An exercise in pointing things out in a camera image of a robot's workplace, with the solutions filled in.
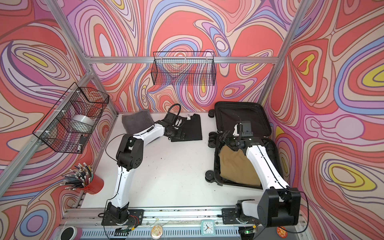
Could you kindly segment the black t-shirt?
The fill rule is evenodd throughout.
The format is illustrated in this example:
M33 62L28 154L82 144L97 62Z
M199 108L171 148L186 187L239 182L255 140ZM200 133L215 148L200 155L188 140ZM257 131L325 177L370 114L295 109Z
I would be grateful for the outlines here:
M187 141L201 141L202 136L202 125L201 116L193 114L190 118L180 117L181 126L179 130L185 134L184 139L171 138L171 142L187 142Z

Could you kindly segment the khaki shorts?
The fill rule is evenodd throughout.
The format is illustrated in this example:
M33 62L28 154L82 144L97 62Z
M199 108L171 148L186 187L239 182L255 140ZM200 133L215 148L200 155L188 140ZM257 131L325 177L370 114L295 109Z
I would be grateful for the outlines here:
M237 152L223 146L219 153L220 176L236 184L260 187L261 180L251 161L242 150Z

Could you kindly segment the black suitcase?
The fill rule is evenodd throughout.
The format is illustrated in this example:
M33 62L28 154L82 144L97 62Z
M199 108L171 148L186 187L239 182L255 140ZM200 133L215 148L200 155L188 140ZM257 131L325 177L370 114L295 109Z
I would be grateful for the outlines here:
M229 134L232 134L237 130L237 123L246 121L250 122L254 137L260 138L262 141L277 172L280 175L283 174L278 148L275 142L269 138L272 134L272 130L269 127L268 118L264 108L260 104L249 102L217 102L215 103L215 108L209 110L209 117L214 117L216 119L217 126L216 132L209 133L208 146L215 149L214 169L211 171L211 183L216 182L219 186L229 185L251 189L262 189L261 184L256 186L240 184L221 176L222 167L219 153L221 148L225 145L222 136L228 133L226 135L228 137Z

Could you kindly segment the grey towel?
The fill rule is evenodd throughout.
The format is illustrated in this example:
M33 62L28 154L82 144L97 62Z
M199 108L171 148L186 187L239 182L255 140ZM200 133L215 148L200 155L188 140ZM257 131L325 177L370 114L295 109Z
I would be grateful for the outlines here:
M149 110L141 110L137 113L122 116L122 124L129 135L140 133L154 125Z

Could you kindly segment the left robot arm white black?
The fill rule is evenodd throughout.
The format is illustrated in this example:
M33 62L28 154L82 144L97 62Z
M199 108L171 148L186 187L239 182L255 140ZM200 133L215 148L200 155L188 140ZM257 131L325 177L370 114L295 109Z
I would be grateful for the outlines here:
M113 197L106 202L104 220L123 225L130 217L129 193L131 184L137 169L144 159L144 148L160 137L168 139L184 140L186 133L182 126L190 118L180 116L167 111L166 116L154 121L150 111L144 110L122 117L126 133L122 135L120 145L116 153L118 165L118 179Z

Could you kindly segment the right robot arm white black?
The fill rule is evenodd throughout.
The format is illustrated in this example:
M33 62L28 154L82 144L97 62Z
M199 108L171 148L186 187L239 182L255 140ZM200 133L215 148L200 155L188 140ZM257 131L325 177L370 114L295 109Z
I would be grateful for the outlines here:
M256 219L265 228L297 225L301 193L297 188L291 188L277 171L263 141L254 136L251 122L237 122L232 134L223 134L223 142L230 149L239 150L250 160L264 191L259 201L238 201L238 219L243 222Z

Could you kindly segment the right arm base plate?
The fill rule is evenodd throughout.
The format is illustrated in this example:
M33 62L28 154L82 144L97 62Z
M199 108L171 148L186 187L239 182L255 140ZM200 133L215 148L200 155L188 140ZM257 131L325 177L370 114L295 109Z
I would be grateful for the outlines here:
M221 213L217 215L221 218L225 225L259 225L260 221L254 217L248 217L243 212L236 208L223 208Z

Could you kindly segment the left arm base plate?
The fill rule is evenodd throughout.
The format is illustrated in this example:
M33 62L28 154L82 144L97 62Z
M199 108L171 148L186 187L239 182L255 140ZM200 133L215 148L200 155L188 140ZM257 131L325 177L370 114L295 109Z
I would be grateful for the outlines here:
M102 226L140 226L143 222L143 210L108 209L104 212Z

